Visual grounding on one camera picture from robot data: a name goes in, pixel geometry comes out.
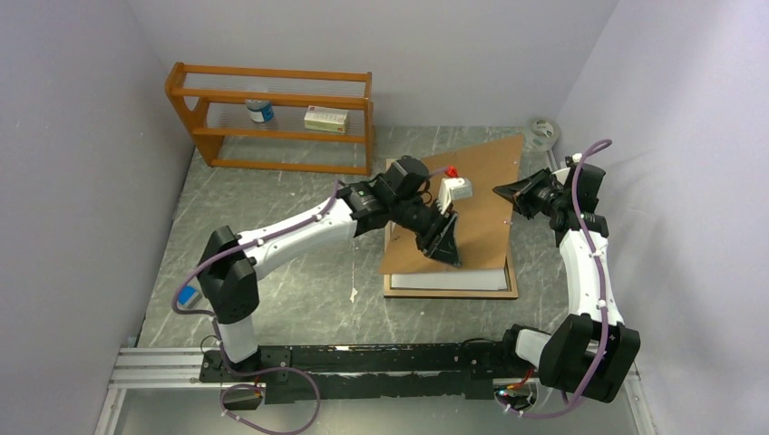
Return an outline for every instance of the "gray wall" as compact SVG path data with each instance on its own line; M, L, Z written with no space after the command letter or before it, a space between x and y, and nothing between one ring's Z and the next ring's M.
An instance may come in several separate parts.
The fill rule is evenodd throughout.
M0 433L89 433L191 147L122 0L0 10Z
M374 73L375 121L555 116L617 0L129 0L177 61Z
M766 433L769 5L622 0L558 120L608 137L609 267L661 434Z

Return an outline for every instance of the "wooden shelf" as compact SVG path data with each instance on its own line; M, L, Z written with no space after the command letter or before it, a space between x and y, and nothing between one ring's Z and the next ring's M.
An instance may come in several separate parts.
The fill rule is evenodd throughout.
M270 70L176 63L166 94L210 166L370 175L374 147L371 73ZM190 109L185 98L197 97ZM275 118L252 121L247 99L268 100ZM307 106L349 110L347 133L307 130ZM226 136L364 143L365 167L220 159Z

